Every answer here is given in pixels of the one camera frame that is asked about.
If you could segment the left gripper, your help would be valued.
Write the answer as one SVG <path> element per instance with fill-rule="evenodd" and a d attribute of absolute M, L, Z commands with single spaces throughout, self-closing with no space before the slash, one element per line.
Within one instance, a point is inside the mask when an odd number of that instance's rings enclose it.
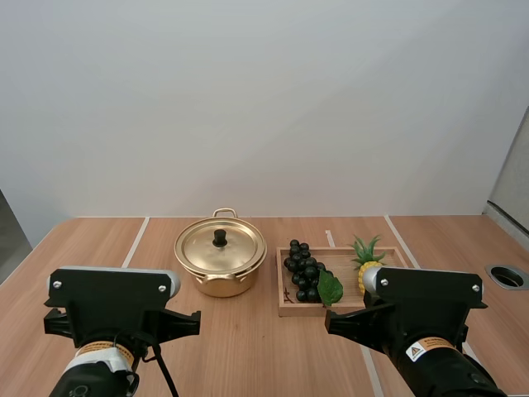
<path fill-rule="evenodd" d="M 189 315 L 176 313 L 168 309 L 160 311 L 158 318 L 158 343 L 199 335 L 201 314 L 200 311 Z"/>

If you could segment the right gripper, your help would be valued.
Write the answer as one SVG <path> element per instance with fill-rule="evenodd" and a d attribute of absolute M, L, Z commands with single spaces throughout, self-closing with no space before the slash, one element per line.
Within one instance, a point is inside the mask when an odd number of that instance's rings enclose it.
<path fill-rule="evenodd" d="M 346 314 L 326 311 L 325 328 L 337 335 L 377 352 L 387 352 L 392 340 L 394 304 L 381 304 Z"/>

